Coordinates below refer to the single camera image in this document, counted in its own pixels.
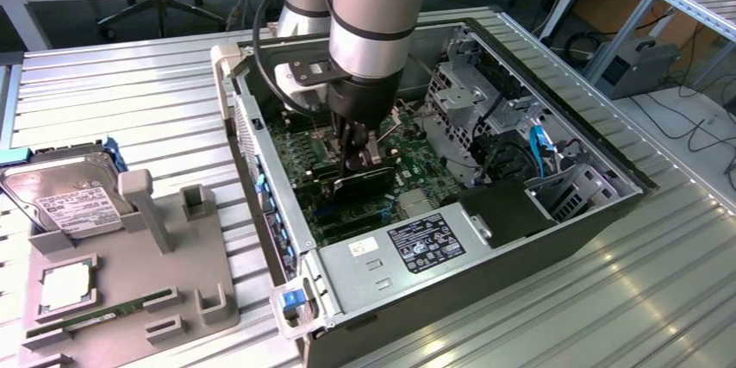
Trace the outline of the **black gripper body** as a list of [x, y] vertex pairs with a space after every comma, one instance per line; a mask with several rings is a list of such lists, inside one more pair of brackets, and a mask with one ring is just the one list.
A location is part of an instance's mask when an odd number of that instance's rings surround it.
[[368, 79], [349, 77], [329, 83], [328, 105], [339, 125], [360, 124], [377, 128], [397, 99], [403, 72]]

